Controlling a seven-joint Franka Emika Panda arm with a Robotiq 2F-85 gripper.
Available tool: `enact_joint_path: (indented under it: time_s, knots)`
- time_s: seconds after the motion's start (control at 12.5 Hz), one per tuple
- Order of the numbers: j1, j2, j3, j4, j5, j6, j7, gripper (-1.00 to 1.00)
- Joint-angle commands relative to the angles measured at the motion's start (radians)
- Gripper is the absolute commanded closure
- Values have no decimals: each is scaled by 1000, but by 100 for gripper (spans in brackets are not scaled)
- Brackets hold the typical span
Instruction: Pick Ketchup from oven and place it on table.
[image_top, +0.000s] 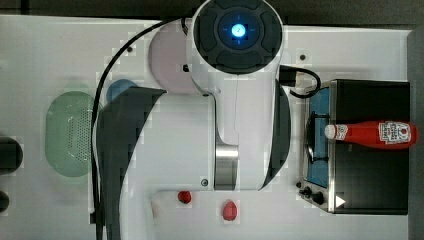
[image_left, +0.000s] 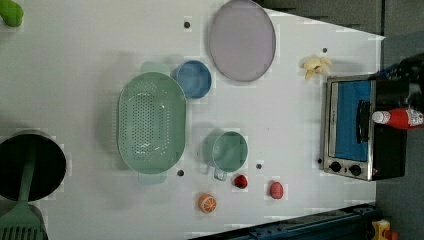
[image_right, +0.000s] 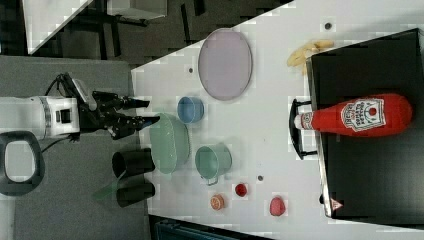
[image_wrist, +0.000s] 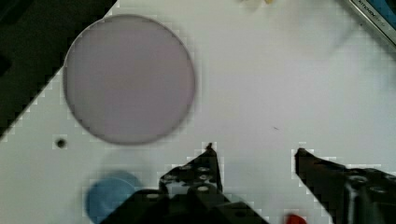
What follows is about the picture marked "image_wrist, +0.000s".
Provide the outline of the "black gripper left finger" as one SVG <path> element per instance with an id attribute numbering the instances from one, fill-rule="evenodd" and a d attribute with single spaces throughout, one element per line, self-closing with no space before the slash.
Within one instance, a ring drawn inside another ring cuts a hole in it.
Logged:
<path id="1" fill-rule="evenodd" d="M 222 192 L 217 152 L 204 152 L 141 189 L 100 224 L 268 224 L 250 206 Z"/>

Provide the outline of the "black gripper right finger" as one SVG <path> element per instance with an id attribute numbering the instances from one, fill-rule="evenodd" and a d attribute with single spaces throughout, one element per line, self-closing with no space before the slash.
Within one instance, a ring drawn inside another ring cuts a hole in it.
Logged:
<path id="1" fill-rule="evenodd" d="M 295 174 L 329 213 L 332 224 L 396 224 L 396 179 L 374 168 L 347 168 L 304 148 Z"/>

